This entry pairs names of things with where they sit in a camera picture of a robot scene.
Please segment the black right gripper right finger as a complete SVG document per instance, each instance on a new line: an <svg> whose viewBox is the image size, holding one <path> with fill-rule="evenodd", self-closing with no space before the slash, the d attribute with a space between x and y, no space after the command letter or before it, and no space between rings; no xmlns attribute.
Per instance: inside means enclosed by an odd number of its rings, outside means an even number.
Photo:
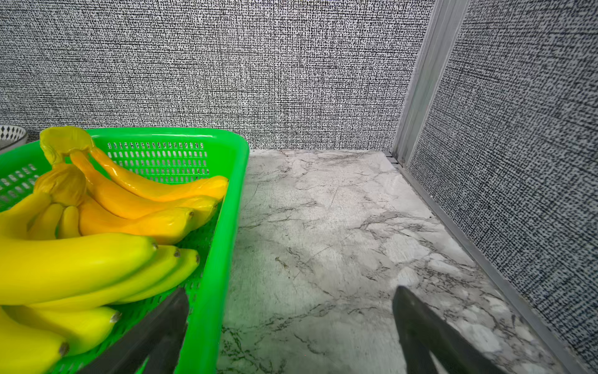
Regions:
<svg viewBox="0 0 598 374"><path fill-rule="evenodd" d="M448 373L503 372L408 288L396 289L392 313L408 373L436 373L433 358Z"/></svg>

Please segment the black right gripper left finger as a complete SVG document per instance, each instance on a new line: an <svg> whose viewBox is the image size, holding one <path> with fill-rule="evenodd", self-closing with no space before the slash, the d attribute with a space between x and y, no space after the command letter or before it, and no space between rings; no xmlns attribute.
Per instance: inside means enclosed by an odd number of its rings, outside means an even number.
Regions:
<svg viewBox="0 0 598 374"><path fill-rule="evenodd" d="M183 288L168 296L139 324L81 373L173 373L187 331L188 296Z"/></svg>

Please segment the yellow banana bunch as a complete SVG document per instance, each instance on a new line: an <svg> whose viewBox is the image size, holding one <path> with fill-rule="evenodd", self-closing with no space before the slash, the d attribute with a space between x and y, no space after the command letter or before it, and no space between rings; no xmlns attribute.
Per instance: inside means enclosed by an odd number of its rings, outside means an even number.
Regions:
<svg viewBox="0 0 598 374"><path fill-rule="evenodd" d="M174 287L198 266L191 249L126 233L87 235L34 193L1 214L1 371L47 373L112 335L118 303Z"/></svg>

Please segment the orange-yellow banana bunch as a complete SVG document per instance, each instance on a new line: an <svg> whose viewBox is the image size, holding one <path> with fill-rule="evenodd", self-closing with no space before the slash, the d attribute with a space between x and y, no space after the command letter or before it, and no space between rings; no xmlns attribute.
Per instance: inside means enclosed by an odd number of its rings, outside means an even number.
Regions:
<svg viewBox="0 0 598 374"><path fill-rule="evenodd" d="M43 130L40 147L51 166L70 159L87 181L79 205L83 235L117 232L176 244L212 219L229 183L223 176L180 185L154 182L117 164L87 131L72 126Z"/></svg>

